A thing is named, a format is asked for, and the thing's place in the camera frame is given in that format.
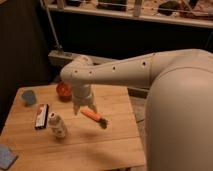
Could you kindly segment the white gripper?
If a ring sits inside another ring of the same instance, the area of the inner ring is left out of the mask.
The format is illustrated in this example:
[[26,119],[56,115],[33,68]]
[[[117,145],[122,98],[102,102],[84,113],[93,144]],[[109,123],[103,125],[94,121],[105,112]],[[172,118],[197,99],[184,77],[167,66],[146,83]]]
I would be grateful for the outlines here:
[[93,91],[89,84],[77,85],[72,87],[72,100],[74,114],[77,115],[80,106],[88,106],[93,112],[97,113],[97,106],[93,99]]

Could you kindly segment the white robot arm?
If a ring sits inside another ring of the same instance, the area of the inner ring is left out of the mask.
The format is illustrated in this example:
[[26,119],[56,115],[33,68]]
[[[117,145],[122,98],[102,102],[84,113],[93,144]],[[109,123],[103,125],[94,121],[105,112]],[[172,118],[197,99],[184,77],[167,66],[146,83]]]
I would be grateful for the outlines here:
[[81,55],[60,76],[75,110],[95,107],[93,84],[147,88],[147,170],[213,171],[213,53],[172,50],[101,65]]

